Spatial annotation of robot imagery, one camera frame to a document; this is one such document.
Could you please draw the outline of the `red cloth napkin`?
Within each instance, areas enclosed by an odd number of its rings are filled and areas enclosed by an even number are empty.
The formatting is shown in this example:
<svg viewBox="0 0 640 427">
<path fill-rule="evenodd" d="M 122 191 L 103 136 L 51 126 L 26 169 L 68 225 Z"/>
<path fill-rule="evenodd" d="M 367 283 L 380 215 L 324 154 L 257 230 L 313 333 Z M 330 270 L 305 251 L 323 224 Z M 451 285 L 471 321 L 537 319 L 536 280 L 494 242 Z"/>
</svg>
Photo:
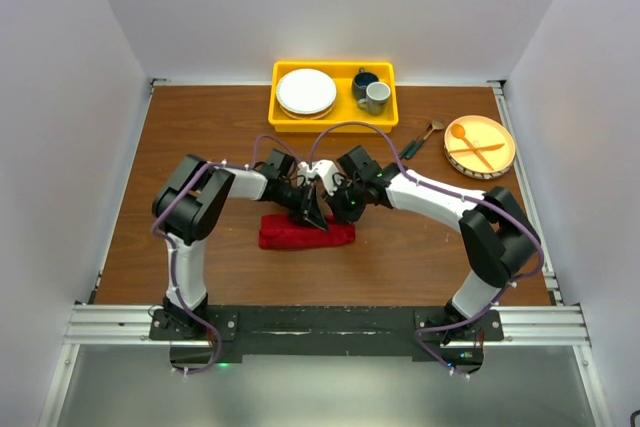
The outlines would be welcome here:
<svg viewBox="0 0 640 427">
<path fill-rule="evenodd" d="M 356 240 L 356 228 L 340 224 L 333 216 L 326 217 L 326 231 L 293 222 L 286 214 L 268 214 L 261 217 L 258 244 L 264 250 L 308 250 L 341 247 Z"/>
</svg>

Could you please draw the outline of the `brass spoon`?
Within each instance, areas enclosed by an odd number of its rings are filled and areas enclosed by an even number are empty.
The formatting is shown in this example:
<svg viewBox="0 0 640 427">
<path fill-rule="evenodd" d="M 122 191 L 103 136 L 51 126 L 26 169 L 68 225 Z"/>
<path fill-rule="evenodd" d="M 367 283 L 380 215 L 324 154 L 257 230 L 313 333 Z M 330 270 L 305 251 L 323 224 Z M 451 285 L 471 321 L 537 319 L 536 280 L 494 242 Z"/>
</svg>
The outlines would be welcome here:
<svg viewBox="0 0 640 427">
<path fill-rule="evenodd" d="M 429 138 L 431 134 L 442 131 L 444 129 L 444 124 L 437 120 L 432 120 L 429 125 L 430 125 L 429 131 L 420 140 L 417 141 L 414 147 L 409 151 L 408 158 L 405 160 L 412 159 L 418 153 L 418 151 L 422 148 L 422 146 L 424 145 L 424 143 L 426 142 L 426 140 Z"/>
</svg>

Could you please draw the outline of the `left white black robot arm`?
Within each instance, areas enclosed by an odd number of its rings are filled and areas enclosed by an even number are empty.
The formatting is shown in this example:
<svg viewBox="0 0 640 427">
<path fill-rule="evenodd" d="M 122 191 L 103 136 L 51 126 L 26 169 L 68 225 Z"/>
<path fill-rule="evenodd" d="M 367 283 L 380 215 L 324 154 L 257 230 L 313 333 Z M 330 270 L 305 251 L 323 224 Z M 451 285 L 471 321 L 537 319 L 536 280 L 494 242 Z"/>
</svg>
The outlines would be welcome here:
<svg viewBox="0 0 640 427">
<path fill-rule="evenodd" d="M 206 240 L 228 199 L 271 202 L 289 211 L 294 224 L 325 233 L 316 188 L 291 180 L 296 159 L 274 149 L 255 167 L 211 163 L 188 155 L 152 203 L 152 233 L 163 238 L 168 254 L 168 287 L 162 311 L 185 339 L 207 335 L 208 291 L 204 282 Z"/>
</svg>

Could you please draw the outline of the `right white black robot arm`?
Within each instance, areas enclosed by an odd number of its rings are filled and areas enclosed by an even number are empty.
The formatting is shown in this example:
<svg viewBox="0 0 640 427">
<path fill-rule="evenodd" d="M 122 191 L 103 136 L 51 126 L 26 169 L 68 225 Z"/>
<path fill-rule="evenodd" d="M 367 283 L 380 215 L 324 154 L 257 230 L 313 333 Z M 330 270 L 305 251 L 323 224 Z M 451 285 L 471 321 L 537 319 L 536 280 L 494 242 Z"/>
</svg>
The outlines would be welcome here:
<svg viewBox="0 0 640 427">
<path fill-rule="evenodd" d="M 418 174 L 399 159 L 381 167 L 361 146 L 313 167 L 338 221 L 353 224 L 368 205 L 381 205 L 422 215 L 460 234 L 470 273 L 445 305 L 442 323 L 420 328 L 421 334 L 448 332 L 469 339 L 480 329 L 481 317 L 525 277 L 525 264 L 533 256 L 544 263 L 539 235 L 505 188 L 454 187 Z"/>
</svg>

